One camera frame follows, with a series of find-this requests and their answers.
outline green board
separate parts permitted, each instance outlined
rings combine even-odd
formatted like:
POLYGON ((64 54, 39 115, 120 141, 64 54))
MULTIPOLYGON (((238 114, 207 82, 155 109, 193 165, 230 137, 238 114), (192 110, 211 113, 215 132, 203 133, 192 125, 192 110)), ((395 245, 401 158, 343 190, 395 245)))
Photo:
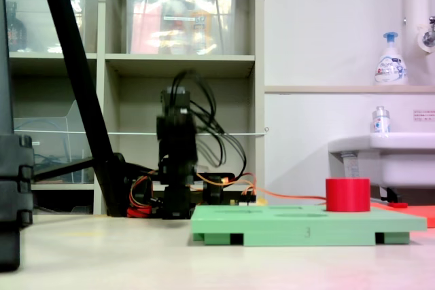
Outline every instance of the green board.
POLYGON ((426 220, 372 209, 331 213, 324 205, 197 206, 193 240, 245 246, 353 246, 408 244, 409 232, 426 230, 426 220))

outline storage box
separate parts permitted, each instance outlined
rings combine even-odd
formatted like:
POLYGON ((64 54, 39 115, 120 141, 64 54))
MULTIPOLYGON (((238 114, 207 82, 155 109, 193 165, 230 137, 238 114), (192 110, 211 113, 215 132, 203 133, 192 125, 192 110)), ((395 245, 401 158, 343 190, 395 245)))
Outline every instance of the storage box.
POLYGON ((131 54, 235 54, 236 0, 127 0, 131 54))
MULTIPOLYGON (((47 0, 6 1, 10 51, 62 52, 47 0)), ((97 50, 97 3, 71 0, 86 52, 97 50)))
MULTIPOLYGON (((65 117, 15 118, 14 129, 16 133, 29 135, 32 138, 35 151, 35 172, 91 156, 76 101, 65 117), (19 130, 34 130, 35 132, 20 132, 19 130)), ((93 169, 89 168, 43 182, 92 183, 93 179, 93 169)))

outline red cylinder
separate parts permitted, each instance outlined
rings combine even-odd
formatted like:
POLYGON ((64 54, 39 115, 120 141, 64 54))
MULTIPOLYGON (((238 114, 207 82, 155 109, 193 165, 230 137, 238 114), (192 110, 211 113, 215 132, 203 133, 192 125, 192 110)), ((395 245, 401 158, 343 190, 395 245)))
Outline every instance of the red cylinder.
POLYGON ((370 179, 326 179, 326 210, 329 212, 369 212, 370 179))

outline white table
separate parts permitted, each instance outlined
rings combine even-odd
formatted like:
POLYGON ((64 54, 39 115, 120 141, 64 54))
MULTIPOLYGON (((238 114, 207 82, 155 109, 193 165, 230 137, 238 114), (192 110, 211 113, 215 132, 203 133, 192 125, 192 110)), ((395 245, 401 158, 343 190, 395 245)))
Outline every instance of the white table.
POLYGON ((36 216, 0 290, 435 289, 435 230, 410 245, 205 247, 189 221, 36 216))

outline pump dispenser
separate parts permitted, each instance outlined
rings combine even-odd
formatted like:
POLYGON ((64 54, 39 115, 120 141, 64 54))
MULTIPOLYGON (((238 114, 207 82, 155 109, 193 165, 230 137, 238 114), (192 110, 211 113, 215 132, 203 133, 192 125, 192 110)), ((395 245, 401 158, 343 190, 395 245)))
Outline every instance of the pump dispenser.
POLYGON ((396 32, 388 32, 383 35, 387 39, 387 47, 379 60, 375 74, 375 85, 408 84, 406 65, 394 42, 397 36, 396 32))

